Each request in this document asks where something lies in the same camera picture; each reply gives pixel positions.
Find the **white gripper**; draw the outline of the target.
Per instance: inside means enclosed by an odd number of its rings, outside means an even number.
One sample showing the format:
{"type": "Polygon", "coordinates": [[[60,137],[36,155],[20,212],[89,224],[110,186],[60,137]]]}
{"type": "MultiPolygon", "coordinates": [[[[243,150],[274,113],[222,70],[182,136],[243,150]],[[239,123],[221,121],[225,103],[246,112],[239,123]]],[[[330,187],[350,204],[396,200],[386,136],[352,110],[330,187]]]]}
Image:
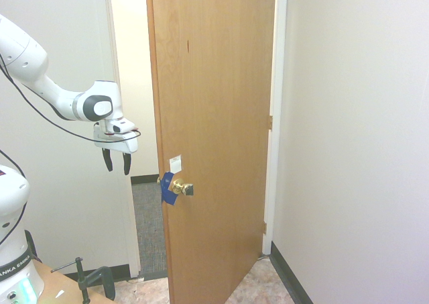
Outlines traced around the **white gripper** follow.
{"type": "Polygon", "coordinates": [[[131,154],[138,149],[137,138],[132,137],[126,139],[123,137],[109,136],[107,138],[97,138],[95,146],[102,148],[103,160],[109,172],[113,171],[113,163],[111,160],[111,151],[123,153],[123,171],[128,175],[131,170],[131,154]]]}

